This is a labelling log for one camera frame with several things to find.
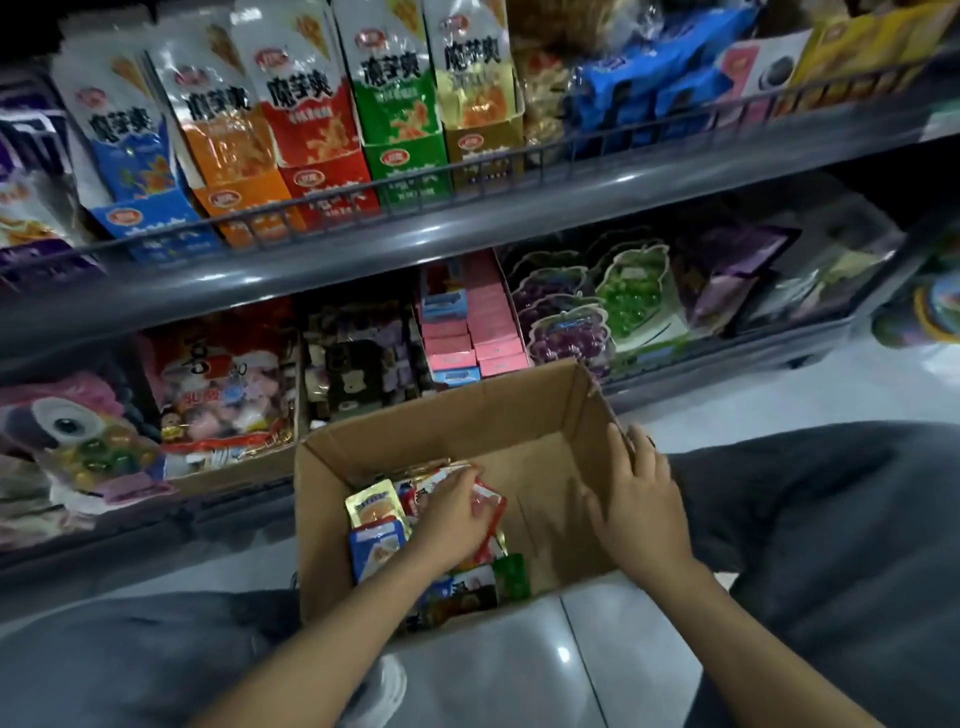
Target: forearm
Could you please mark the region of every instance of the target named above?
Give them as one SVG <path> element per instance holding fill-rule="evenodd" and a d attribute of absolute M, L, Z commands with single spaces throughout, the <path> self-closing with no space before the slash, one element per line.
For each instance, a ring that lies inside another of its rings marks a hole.
<path fill-rule="evenodd" d="M 745 612 L 706 567 L 659 579 L 650 596 L 684 637 L 744 728 L 878 726 Z"/>
<path fill-rule="evenodd" d="M 195 723 L 196 728 L 319 728 L 346 707 L 433 574 L 404 550 L 323 621 L 278 649 Z"/>

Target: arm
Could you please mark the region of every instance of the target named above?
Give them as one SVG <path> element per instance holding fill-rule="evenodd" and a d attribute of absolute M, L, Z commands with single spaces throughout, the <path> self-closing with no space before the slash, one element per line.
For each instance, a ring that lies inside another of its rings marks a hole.
<path fill-rule="evenodd" d="M 751 617 L 693 557 L 670 465 L 637 426 L 634 464 L 611 425 L 607 515 L 584 489 L 593 528 L 617 565 L 683 636 L 745 728 L 876 728 L 879 723 Z"/>
<path fill-rule="evenodd" d="M 278 649 L 194 728 L 332 726 L 420 595 L 486 538 L 493 505 L 473 501 L 476 475 L 475 469 L 458 471 L 438 485 L 410 544 Z"/>

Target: person's left hand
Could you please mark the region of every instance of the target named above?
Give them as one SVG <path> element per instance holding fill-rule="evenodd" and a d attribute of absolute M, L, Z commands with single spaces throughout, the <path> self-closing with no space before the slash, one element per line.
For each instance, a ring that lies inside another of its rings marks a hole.
<path fill-rule="evenodd" d="M 463 468 L 441 481 L 427 502 L 410 544 L 404 549 L 438 577 L 468 559 L 490 531 L 496 503 L 478 502 L 473 481 L 478 468 Z"/>

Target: dark pants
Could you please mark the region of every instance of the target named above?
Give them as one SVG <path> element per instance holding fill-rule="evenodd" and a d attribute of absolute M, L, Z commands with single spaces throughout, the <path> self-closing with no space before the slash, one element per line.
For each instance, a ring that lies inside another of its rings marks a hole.
<path fill-rule="evenodd" d="M 857 423 L 671 458 L 698 559 L 886 726 L 960 725 L 960 427 Z M 705 676 L 686 725 L 734 725 Z"/>

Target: red oval logo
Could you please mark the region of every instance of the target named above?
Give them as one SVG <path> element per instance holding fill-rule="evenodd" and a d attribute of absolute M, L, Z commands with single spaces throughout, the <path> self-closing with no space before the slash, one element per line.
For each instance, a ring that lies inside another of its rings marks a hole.
<path fill-rule="evenodd" d="M 446 33 L 450 31 L 465 31 L 470 27 L 470 19 L 466 15 L 451 15 L 440 21 L 440 29 Z"/>
<path fill-rule="evenodd" d="M 478 133 L 469 133 L 457 142 L 457 146 L 465 152 L 472 152 L 483 146 L 483 136 Z"/>
<path fill-rule="evenodd" d="M 223 192 L 214 192 L 210 195 L 210 204 L 214 207 L 234 207 L 237 206 L 241 200 L 243 200 L 243 198 L 240 197 L 240 193 L 234 192 L 232 189 L 225 189 Z"/>
<path fill-rule="evenodd" d="M 323 172 L 318 172 L 316 169 L 301 169 L 296 175 L 294 175 L 294 184 L 298 184 L 300 187 L 319 187 L 324 183 L 326 177 Z"/>
<path fill-rule="evenodd" d="M 128 228 L 130 225 L 140 223 L 143 220 L 143 213 L 132 207 L 120 207 L 107 215 L 107 219 L 114 225 L 122 225 Z"/>
<path fill-rule="evenodd" d="M 264 69 L 279 68 L 282 65 L 286 65 L 290 57 L 282 48 L 264 48 L 253 57 L 253 60 L 256 61 L 258 66 Z"/>
<path fill-rule="evenodd" d="M 206 71 L 202 68 L 194 68 L 192 65 L 182 65 L 174 74 L 176 85 L 207 85 L 208 81 Z"/>
<path fill-rule="evenodd" d="M 380 161 L 388 167 L 398 167 L 410 161 L 410 153 L 405 149 L 391 149 L 380 155 Z"/>
<path fill-rule="evenodd" d="M 81 88 L 77 91 L 77 101 L 88 109 L 99 109 L 107 102 L 107 94 L 99 88 Z"/>
<path fill-rule="evenodd" d="M 353 40 L 361 48 L 383 48 L 387 44 L 387 34 L 378 28 L 367 28 Z"/>

